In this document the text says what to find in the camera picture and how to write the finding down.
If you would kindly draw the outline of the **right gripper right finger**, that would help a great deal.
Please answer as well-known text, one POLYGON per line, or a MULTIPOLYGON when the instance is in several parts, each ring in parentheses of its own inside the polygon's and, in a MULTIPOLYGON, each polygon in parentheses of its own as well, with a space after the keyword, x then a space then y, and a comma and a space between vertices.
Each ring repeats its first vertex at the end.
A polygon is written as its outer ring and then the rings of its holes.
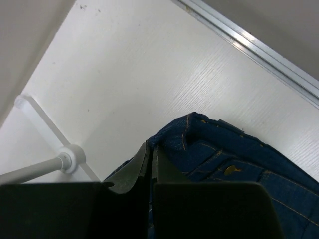
POLYGON ((192 183, 156 147, 152 210, 157 239, 282 239, 266 190, 257 183, 192 183))

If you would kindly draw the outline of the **dark blue denim trousers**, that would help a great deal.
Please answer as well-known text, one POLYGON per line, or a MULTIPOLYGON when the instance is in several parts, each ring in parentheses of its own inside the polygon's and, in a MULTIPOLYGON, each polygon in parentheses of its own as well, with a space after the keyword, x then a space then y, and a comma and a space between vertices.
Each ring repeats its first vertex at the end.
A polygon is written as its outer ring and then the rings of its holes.
POLYGON ((319 184, 259 139, 221 120, 190 113, 148 139, 195 183, 256 182, 265 187, 286 239, 319 236, 319 184))

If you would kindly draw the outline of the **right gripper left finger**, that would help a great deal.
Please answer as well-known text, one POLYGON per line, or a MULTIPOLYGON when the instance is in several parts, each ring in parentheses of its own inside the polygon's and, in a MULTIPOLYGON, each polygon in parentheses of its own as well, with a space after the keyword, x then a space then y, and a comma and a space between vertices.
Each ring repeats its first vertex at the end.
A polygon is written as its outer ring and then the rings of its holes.
POLYGON ((3 239, 145 239, 150 149, 102 182, 7 184, 0 188, 3 239))

